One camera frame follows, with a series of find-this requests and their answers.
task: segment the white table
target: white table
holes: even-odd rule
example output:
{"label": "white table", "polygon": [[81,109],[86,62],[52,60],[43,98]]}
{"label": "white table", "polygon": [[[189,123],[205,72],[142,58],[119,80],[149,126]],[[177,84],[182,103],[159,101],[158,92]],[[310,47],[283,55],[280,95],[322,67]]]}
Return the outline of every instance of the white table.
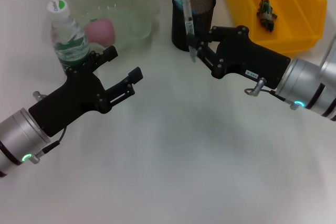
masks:
{"label": "white table", "polygon": [[[49,0],[0,0],[0,121],[65,80],[49,41]],[[171,43],[171,0],[151,38],[98,70],[107,87],[136,66],[136,94],[110,113],[87,113],[40,164],[0,181],[3,224],[311,224],[336,222],[336,124],[292,111],[254,82],[211,77]],[[213,24],[232,26],[225,0]],[[304,57],[319,63],[335,33]]]}

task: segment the bottle cap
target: bottle cap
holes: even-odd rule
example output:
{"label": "bottle cap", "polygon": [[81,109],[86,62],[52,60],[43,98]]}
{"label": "bottle cap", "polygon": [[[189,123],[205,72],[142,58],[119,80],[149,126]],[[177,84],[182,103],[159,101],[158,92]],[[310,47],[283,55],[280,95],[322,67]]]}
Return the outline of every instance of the bottle cap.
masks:
{"label": "bottle cap", "polygon": [[47,10],[52,21],[63,21],[70,16],[70,10],[65,0],[50,1]]}

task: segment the pink object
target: pink object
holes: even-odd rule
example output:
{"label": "pink object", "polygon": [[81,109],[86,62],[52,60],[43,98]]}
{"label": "pink object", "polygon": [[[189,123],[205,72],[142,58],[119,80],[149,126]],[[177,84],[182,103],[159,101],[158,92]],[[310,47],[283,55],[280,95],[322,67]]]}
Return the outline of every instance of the pink object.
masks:
{"label": "pink object", "polygon": [[112,21],[108,18],[102,18],[88,23],[84,27],[84,31],[89,42],[98,43],[103,47],[111,46],[116,40]]}

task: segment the yellow plastic bin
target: yellow plastic bin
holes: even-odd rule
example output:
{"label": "yellow plastic bin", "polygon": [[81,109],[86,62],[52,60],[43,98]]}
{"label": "yellow plastic bin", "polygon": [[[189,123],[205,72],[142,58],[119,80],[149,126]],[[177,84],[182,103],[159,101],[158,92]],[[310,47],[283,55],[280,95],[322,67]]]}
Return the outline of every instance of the yellow plastic bin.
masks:
{"label": "yellow plastic bin", "polygon": [[304,51],[322,37],[327,0],[270,0],[278,15],[274,31],[261,26],[257,11],[261,0],[227,0],[235,25],[250,29],[250,39],[281,54]]}

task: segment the water bottle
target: water bottle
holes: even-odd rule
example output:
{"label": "water bottle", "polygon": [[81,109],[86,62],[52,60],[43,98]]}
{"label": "water bottle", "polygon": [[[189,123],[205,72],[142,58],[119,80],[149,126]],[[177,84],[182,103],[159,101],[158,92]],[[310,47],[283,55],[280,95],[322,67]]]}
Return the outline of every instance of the water bottle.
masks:
{"label": "water bottle", "polygon": [[83,28],[72,18],[65,0],[53,0],[47,6],[51,19],[51,41],[63,67],[67,68],[85,61],[90,47]]}

